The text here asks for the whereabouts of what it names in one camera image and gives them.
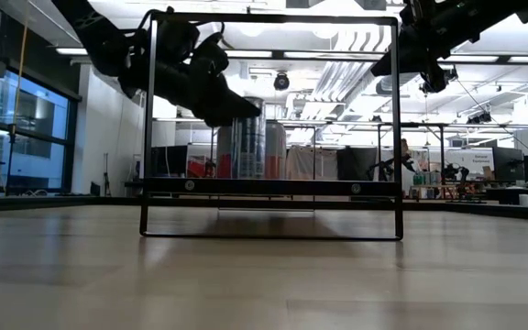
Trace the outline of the blue silver energy drink can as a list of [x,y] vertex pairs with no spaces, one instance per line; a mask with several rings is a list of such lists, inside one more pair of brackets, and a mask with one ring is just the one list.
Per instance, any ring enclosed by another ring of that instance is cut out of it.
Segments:
[[233,121],[231,177],[263,179],[266,153],[265,102],[257,97],[248,97],[247,100],[260,114],[250,118],[236,118]]

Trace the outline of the white sign board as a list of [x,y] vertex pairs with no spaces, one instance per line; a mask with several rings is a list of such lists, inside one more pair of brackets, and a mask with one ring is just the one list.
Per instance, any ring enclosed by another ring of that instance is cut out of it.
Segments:
[[483,175],[485,167],[494,170],[491,148],[450,149],[445,152],[445,163],[467,168],[470,175]]

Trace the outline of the black tripod stand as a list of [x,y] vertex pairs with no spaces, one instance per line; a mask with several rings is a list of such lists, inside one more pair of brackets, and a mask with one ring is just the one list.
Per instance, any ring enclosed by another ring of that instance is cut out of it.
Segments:
[[10,188],[10,182],[11,182],[11,170],[12,170],[12,160],[13,160],[13,153],[14,153],[14,146],[16,143],[16,135],[17,135],[17,124],[13,123],[8,126],[9,128],[9,154],[8,154],[8,162],[7,162],[7,175],[5,180],[5,195],[9,195],[9,188]]

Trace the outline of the long light strip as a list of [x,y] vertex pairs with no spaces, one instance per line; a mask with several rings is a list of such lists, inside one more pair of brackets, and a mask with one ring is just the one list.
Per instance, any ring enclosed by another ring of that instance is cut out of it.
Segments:
[[[227,49],[232,59],[290,59],[290,60],[329,60],[329,61],[378,61],[383,53],[375,51],[322,51],[322,50],[249,50]],[[520,54],[471,54],[456,53],[447,58],[439,58],[443,63],[499,63],[528,64],[528,55]]]

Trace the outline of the beige cloth cover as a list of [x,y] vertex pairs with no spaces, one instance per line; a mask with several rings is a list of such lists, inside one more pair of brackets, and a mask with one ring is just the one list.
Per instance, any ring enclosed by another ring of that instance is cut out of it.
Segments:
[[337,181],[336,151],[292,146],[287,153],[286,176],[288,180]]

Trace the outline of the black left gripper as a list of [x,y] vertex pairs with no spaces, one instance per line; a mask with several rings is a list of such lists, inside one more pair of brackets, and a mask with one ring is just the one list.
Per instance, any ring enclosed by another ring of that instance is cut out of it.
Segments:
[[260,116],[258,107],[228,87],[223,71],[229,60],[219,47],[221,30],[199,42],[196,23],[161,21],[156,37],[156,96],[192,110],[209,127]]

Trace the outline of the black aluminium table frame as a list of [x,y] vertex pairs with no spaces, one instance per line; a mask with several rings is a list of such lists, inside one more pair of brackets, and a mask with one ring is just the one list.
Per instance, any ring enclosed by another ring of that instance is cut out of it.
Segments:
[[[0,197],[0,211],[56,208],[85,205],[141,206],[141,198],[53,196],[53,197]],[[205,207],[270,210],[337,210],[337,211],[392,211],[394,204],[383,201],[322,202],[291,200],[217,200],[217,199],[167,199],[151,198],[149,206],[155,207]],[[528,207],[484,203],[406,203],[401,207],[409,212],[450,212],[528,220]]]

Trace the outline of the person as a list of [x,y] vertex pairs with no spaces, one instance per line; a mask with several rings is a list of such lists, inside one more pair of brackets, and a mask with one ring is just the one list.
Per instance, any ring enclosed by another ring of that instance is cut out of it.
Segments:
[[[418,167],[412,158],[407,140],[401,139],[401,190],[402,197],[410,196],[411,188],[414,184],[414,176],[417,174]],[[382,182],[393,182],[394,178],[394,157],[382,159],[378,166],[378,179]]]

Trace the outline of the black metal wood shelf rack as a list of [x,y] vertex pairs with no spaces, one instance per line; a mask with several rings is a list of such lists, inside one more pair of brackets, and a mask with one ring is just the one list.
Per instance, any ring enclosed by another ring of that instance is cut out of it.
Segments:
[[403,210],[402,210],[402,132],[399,132],[401,123],[400,109],[400,71],[398,53],[394,52],[390,66],[392,68],[392,124],[395,127],[393,134],[393,148],[397,153],[394,162],[393,182],[387,181],[281,181],[281,180],[257,180],[257,179],[173,179],[151,177],[151,131],[152,111],[154,97],[154,76],[157,41],[155,33],[158,22],[166,21],[189,21],[189,22],[223,22],[223,23],[309,23],[309,24],[370,24],[376,26],[390,27],[391,41],[398,37],[398,20],[391,16],[296,16],[276,14],[217,14],[217,13],[167,13],[152,12],[144,18],[143,22],[149,22],[149,83],[146,101],[146,113],[144,123],[144,162],[142,179],[142,205],[140,205],[139,234],[143,237],[165,237],[165,238],[191,238],[191,239],[256,239],[256,235],[231,235],[231,234],[173,234],[152,233],[148,231],[149,208],[148,200],[156,198],[159,194],[194,193],[198,199],[221,199],[221,200],[279,200],[280,196],[348,196],[363,198],[387,198],[394,204],[394,235],[393,236],[322,236],[322,241],[401,241],[404,235]]

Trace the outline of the red printed box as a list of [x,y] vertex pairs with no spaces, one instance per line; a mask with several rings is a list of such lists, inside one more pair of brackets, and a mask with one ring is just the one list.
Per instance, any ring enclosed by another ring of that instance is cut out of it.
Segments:
[[190,156],[187,159],[188,178],[213,178],[215,176],[215,164],[206,156]]

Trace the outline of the black frame workstation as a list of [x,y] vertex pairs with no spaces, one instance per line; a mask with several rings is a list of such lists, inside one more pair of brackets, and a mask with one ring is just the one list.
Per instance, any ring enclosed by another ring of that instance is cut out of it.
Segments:
[[[404,129],[410,129],[410,130],[418,130],[419,128],[423,128],[427,133],[431,133],[436,138],[439,139],[440,146],[439,146],[439,156],[440,156],[440,163],[439,163],[439,179],[431,179],[430,184],[427,184],[426,182],[423,183],[423,185],[417,186],[417,192],[420,193],[422,189],[437,189],[440,192],[440,197],[444,199],[448,199],[452,197],[452,193],[449,192],[449,190],[453,187],[452,185],[452,179],[446,178],[446,146],[445,146],[445,128],[447,127],[447,124],[444,123],[417,123],[417,122],[407,122],[407,123],[400,123],[399,124],[399,132],[402,132]],[[377,178],[382,181],[384,178],[386,178],[386,175],[383,174],[384,170],[383,168],[385,166],[389,166],[390,164],[394,164],[395,157],[397,155],[396,152],[393,152],[393,156],[390,159],[383,160],[382,159],[382,145],[381,140],[383,139],[383,136],[388,135],[389,133],[394,134],[395,127],[393,123],[377,123],[377,132],[378,132],[378,146],[377,146],[377,168],[378,168],[378,174]]]

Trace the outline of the glass window wall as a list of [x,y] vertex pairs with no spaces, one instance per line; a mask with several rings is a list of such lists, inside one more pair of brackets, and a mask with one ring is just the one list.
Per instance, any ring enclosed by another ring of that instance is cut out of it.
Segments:
[[16,123],[9,195],[71,187],[76,102],[7,71],[0,77],[0,193],[6,194],[9,128]]

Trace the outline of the white pink beverage can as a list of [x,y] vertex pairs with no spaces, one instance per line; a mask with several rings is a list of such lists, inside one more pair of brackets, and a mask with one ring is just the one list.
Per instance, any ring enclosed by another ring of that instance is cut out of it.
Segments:
[[231,178],[232,127],[222,126],[217,131],[216,177]]
[[276,121],[266,124],[265,178],[284,180],[286,175],[286,130]]

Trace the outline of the thin black tripod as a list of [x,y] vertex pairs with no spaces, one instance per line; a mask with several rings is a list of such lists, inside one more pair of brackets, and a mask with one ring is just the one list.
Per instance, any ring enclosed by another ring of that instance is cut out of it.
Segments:
[[111,187],[108,174],[108,153],[104,153],[104,197],[111,197]]

